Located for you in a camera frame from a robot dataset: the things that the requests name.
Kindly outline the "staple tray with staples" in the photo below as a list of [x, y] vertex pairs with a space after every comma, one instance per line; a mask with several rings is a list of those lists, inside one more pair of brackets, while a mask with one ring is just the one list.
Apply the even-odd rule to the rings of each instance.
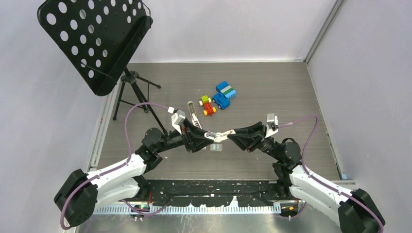
[[211, 151], [222, 151], [222, 150], [223, 150], [223, 146], [222, 146], [222, 144], [211, 144], [211, 145], [209, 146], [209, 149], [210, 149]]

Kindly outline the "white staple remover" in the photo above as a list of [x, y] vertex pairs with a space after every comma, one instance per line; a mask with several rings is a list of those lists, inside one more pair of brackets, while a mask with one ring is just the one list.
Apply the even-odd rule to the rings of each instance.
[[235, 132], [233, 129], [228, 130], [228, 131], [223, 132], [223, 133], [221, 133], [221, 132], [217, 132], [217, 133], [214, 133], [214, 132], [206, 132], [206, 133], [204, 134], [204, 137], [213, 140], [214, 143], [221, 143], [222, 141], [227, 140], [227, 139], [228, 139], [228, 136], [229, 136], [230, 134], [235, 134], [235, 133], [236, 133], [236, 132]]

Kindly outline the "white and green stapler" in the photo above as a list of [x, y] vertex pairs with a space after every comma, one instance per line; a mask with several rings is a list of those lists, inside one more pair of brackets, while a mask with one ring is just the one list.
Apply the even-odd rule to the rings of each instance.
[[196, 111], [195, 111], [194, 103], [192, 101], [188, 101], [187, 105], [188, 105], [190, 118], [191, 118], [191, 121], [192, 121], [193, 125], [196, 126], [197, 128], [201, 129], [202, 126], [201, 126], [201, 124], [198, 120], [198, 117], [197, 117], [197, 114], [196, 114]]

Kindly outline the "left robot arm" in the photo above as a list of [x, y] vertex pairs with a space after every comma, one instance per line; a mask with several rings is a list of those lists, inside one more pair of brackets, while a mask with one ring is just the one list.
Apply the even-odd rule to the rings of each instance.
[[214, 143], [208, 132], [184, 121], [165, 135], [158, 128], [145, 132], [142, 145], [125, 159], [92, 172], [77, 169], [70, 173], [53, 201], [61, 211], [62, 229], [83, 224], [93, 212], [113, 202], [128, 198], [145, 200], [149, 188], [143, 175], [163, 160], [159, 153], [184, 146], [197, 152]]

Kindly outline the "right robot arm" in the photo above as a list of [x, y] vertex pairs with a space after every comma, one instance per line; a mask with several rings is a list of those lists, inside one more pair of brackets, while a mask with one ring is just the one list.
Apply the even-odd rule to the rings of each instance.
[[323, 212], [343, 233], [382, 233], [385, 221], [370, 195], [363, 189], [352, 191], [311, 171], [304, 163], [305, 150], [293, 138], [281, 142], [272, 136], [279, 127], [252, 126], [232, 129], [228, 139], [241, 150], [259, 150], [276, 159], [277, 192], [283, 199], [300, 199]]

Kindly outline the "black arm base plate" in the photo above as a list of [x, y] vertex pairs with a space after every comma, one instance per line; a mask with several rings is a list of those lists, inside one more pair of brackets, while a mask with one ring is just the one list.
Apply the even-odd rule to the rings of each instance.
[[143, 191], [127, 200], [159, 207], [226, 207], [234, 202], [239, 207], [265, 207], [280, 203], [293, 211], [303, 204], [275, 181], [242, 180], [148, 180]]

